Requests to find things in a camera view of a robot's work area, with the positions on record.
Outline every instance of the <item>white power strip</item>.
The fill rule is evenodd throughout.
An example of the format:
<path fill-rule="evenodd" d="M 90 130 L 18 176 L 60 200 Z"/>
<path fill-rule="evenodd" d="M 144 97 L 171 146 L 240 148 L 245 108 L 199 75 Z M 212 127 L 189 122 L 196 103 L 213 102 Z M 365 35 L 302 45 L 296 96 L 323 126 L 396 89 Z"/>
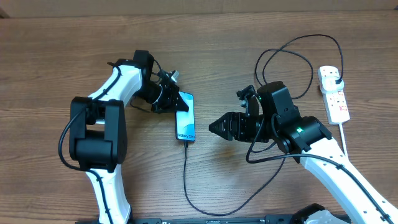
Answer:
<path fill-rule="evenodd" d="M 333 66 L 320 67 L 318 69 L 318 78 L 329 124 L 339 125 L 344 154 L 348 158 L 343 132 L 343 123 L 349 120 L 347 101 L 343 91 L 344 81 L 336 84 L 335 80 L 340 78 L 340 74 L 338 69 Z"/>

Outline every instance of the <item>robotic hand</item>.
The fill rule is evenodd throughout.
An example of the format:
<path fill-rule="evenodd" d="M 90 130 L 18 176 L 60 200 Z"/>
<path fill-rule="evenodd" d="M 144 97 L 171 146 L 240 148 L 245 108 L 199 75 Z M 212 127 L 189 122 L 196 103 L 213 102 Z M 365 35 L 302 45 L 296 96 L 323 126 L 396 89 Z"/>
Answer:
<path fill-rule="evenodd" d="M 228 112 L 210 124 L 209 130 L 230 141 L 235 138 L 252 142 L 246 155 L 248 163 L 293 157 L 325 185 L 354 223 L 398 223 L 398 210 L 347 160 L 331 132 L 319 120 L 300 116 L 282 82 L 268 83 L 257 92 L 248 86 L 237 95 L 246 112 Z M 270 139 L 285 155 L 250 160 L 254 143 Z M 305 221 L 298 223 L 337 223 L 322 217 L 325 215 L 307 213 L 301 217 Z"/>
<path fill-rule="evenodd" d="M 154 62 L 159 66 L 159 84 L 150 80 Z M 137 50 L 132 60 L 111 63 L 113 73 L 105 84 L 89 97 L 75 97 L 70 108 L 71 120 L 58 145 L 62 162 L 69 168 L 85 171 L 93 184 L 99 206 L 96 223 L 130 223 L 131 207 L 126 200 L 121 164 L 126 158 L 127 133 L 124 108 L 132 96 L 152 104 L 155 113 L 188 111 L 176 85 L 178 71 L 161 69 L 153 56 Z M 104 131 L 86 125 L 103 124 Z M 80 167 L 68 164 L 62 156 L 62 141 L 70 129 L 69 153 Z"/>

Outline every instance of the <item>smartphone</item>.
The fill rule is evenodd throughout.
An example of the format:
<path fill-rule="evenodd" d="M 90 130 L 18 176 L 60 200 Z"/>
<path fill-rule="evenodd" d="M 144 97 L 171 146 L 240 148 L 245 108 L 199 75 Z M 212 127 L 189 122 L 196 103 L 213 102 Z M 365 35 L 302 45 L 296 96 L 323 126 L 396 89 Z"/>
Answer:
<path fill-rule="evenodd" d="M 175 137 L 178 140 L 194 141 L 195 140 L 195 118 L 193 114 L 193 95 L 190 93 L 180 92 L 180 96 L 188 105 L 188 112 L 177 111 L 175 113 Z"/>

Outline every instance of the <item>wooden surface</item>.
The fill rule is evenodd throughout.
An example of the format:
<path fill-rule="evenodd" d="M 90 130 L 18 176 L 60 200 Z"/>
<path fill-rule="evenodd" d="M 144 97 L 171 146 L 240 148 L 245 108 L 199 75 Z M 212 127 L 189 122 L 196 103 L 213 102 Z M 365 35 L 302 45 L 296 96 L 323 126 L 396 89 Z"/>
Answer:
<path fill-rule="evenodd" d="M 136 49 L 149 50 L 166 70 L 179 70 L 181 90 L 195 96 L 197 141 L 189 145 L 187 165 L 192 202 L 207 212 L 235 209 L 280 161 L 247 164 L 249 144 L 225 141 L 211 134 L 208 125 L 225 112 L 243 111 L 235 93 L 254 83 L 254 64 L 263 50 L 314 33 L 332 35 L 343 49 L 351 113 L 344 127 L 351 162 L 398 206 L 396 11 L 1 19 L 0 223 L 96 218 L 87 176 L 62 165 L 57 143 L 72 98 L 96 91 L 111 74 L 106 62 L 132 58 Z M 315 70 L 321 65 L 340 68 L 329 39 L 303 39 L 289 49 L 308 57 Z M 283 80 L 296 96 L 307 86 L 310 70 L 300 58 L 280 54 L 267 77 Z M 338 127 L 327 123 L 317 77 L 294 103 L 302 116 L 316 116 L 340 141 Z M 183 146 L 175 139 L 174 115 L 127 108 L 126 122 L 123 179 L 134 216 L 208 218 L 183 196 Z M 69 157 L 67 142 L 63 148 Z M 274 149 L 258 157 L 277 154 Z M 274 181 L 232 217 L 292 213 L 314 202 L 343 213 L 326 188 L 289 159 Z"/>
<path fill-rule="evenodd" d="M 11 18 L 393 10 L 397 5 L 396 0 L 0 0 L 4 17 Z"/>

